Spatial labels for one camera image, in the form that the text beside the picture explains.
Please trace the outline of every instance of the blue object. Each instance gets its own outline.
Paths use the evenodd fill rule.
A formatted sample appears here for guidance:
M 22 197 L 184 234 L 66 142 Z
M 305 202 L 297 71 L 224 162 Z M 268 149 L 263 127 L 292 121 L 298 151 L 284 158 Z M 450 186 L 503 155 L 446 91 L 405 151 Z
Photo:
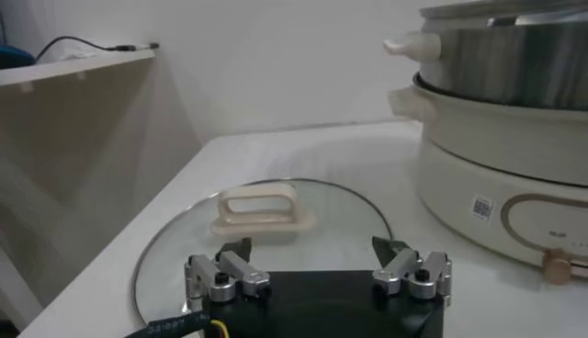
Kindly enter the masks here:
M 17 68 L 35 64 L 30 53 L 11 46 L 0 46 L 0 69 Z

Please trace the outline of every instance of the white table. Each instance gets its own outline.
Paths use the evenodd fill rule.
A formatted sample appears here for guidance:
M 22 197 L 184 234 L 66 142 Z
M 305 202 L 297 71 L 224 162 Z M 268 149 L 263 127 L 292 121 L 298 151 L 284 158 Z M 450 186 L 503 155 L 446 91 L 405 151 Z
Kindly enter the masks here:
M 23 332 L 22 337 L 122 337 L 139 329 L 130 302 L 133 268 L 167 221 L 217 191 L 279 177 L 348 186 L 385 213 L 396 238 L 454 261 L 446 337 L 583 337 L 588 283 L 541 282 L 535 267 L 491 253 L 435 220 L 414 193 L 420 127 L 391 122 L 251 134 L 209 143 Z

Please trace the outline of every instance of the yellow wire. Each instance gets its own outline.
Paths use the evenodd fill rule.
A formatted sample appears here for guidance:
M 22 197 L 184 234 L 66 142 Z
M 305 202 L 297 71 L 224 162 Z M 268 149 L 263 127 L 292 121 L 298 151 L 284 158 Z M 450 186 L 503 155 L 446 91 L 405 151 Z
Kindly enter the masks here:
M 229 335 L 229 329 L 227 329 L 227 325 L 225 325 L 224 322 L 212 320 L 210 323 L 219 328 L 219 330 L 222 332 L 222 338 L 231 338 Z

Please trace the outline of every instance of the white shelf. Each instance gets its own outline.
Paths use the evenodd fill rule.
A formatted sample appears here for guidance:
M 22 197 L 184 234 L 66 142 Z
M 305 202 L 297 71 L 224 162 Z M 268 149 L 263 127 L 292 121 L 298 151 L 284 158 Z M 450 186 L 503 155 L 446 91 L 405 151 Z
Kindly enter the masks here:
M 32 83 L 56 76 L 78 74 L 84 78 L 84 72 L 117 64 L 151 59 L 155 53 L 147 51 L 113 51 L 90 57 L 53 63 L 41 63 L 29 67 L 6 69 L 0 71 L 0 86 L 21 85 L 23 91 L 31 91 Z

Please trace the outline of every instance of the barcode sticker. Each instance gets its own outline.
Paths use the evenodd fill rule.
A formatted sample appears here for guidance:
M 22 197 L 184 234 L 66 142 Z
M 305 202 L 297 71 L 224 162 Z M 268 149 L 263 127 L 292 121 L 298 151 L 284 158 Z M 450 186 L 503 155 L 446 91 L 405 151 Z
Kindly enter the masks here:
M 474 196 L 474 201 L 471 206 L 471 215 L 479 220 L 487 222 L 492 215 L 493 206 L 494 202 L 492 202 L 491 199 L 476 195 Z

